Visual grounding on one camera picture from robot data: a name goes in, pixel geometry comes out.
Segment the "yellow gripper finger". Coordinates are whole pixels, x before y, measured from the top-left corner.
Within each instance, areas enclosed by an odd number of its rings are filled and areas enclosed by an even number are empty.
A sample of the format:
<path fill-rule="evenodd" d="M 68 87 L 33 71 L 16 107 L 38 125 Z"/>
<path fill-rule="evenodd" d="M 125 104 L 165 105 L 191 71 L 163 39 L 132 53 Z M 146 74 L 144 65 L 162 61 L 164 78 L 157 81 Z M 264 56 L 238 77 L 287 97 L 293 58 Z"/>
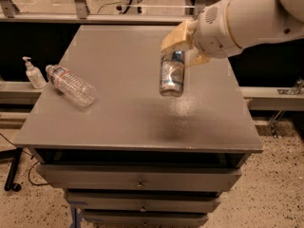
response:
<path fill-rule="evenodd" d="M 161 42 L 161 53 L 173 51 L 186 51 L 193 46 L 194 33 L 197 30 L 198 21 L 187 20 L 180 23 L 170 31 Z"/>
<path fill-rule="evenodd" d="M 210 58 L 195 49 L 185 52 L 185 66 L 192 67 L 208 63 Z"/>

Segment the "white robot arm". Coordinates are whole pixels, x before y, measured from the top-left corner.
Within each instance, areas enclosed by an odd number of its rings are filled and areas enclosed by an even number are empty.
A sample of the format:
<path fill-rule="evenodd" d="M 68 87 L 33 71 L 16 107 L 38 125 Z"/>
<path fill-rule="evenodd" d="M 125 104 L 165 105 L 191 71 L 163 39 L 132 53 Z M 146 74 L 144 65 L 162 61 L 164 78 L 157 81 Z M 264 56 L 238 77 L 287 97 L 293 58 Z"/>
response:
<path fill-rule="evenodd" d="M 170 31 L 161 42 L 161 54 L 186 51 L 191 66 L 303 36 L 304 0 L 220 0 Z"/>

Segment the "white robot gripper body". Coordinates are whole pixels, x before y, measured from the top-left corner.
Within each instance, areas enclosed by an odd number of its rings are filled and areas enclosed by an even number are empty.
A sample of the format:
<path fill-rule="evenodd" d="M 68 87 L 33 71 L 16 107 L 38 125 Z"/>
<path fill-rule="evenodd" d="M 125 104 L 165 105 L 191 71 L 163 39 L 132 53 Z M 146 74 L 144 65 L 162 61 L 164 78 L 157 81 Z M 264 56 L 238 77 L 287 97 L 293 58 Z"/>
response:
<path fill-rule="evenodd" d="M 238 55 L 242 48 L 233 39 L 228 25 L 230 0 L 221 0 L 205 7 L 198 16 L 193 35 L 194 46 L 210 58 L 227 58 Z"/>

